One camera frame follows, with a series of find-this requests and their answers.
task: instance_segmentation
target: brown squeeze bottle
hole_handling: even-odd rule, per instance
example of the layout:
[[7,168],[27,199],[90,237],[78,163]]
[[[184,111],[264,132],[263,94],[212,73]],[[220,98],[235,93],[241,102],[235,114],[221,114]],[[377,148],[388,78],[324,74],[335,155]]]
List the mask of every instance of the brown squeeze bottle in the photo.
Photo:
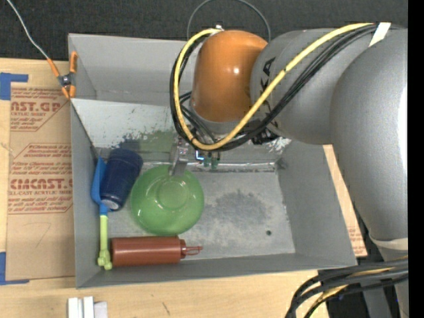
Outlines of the brown squeeze bottle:
[[186,246],[178,237],[112,238],[113,267],[177,264],[186,256],[193,256],[202,246]]

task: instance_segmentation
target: gray bin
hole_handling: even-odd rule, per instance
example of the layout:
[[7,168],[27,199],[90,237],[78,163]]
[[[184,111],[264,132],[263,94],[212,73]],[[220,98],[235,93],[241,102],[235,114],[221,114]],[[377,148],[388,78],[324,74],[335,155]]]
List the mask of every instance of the gray bin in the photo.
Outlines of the gray bin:
[[[99,208],[90,189],[97,157],[137,151],[143,171],[169,162],[174,126],[169,79],[180,41],[71,34],[79,55],[72,100],[76,286],[112,286],[324,269],[356,263],[321,146],[280,139],[223,153],[217,170],[190,169],[205,193],[200,221],[180,235],[202,245],[177,265],[114,268],[96,264]],[[182,77],[190,90],[197,52]],[[148,235],[130,204],[109,215],[109,238]]]

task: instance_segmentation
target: green plastic bowl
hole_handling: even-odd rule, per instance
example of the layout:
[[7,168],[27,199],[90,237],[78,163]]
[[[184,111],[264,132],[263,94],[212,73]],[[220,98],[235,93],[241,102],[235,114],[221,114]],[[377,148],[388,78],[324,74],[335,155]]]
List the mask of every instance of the green plastic bowl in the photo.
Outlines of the green plastic bowl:
[[131,211],[140,226],[154,235],[179,235],[192,228],[203,212],[203,190],[189,171],[170,176],[158,166],[138,177],[132,187]]

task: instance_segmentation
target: yellow-green handle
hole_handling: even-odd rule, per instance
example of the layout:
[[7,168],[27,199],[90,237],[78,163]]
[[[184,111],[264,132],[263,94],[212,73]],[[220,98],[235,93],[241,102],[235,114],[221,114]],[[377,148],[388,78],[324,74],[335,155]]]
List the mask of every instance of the yellow-green handle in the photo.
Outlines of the yellow-green handle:
[[103,266],[105,270],[112,269],[111,254],[107,246],[107,216],[100,216],[100,253],[97,264]]

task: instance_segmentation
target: orange clip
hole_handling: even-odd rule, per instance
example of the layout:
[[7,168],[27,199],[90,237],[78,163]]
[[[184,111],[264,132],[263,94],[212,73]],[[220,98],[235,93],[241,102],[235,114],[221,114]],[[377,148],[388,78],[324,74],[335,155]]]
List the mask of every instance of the orange clip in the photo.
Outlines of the orange clip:
[[[75,94],[76,94],[76,87],[73,84],[72,78],[73,78],[73,75],[77,72],[77,59],[78,59],[78,54],[76,51],[73,51],[71,53],[71,58],[70,58],[69,74],[67,76],[61,76],[53,60],[51,60],[50,58],[47,59],[47,62],[50,65],[50,68],[52,69],[54,76],[59,79],[59,82],[62,85],[62,92],[67,99],[75,97]],[[63,78],[68,78],[68,83],[64,83]]]

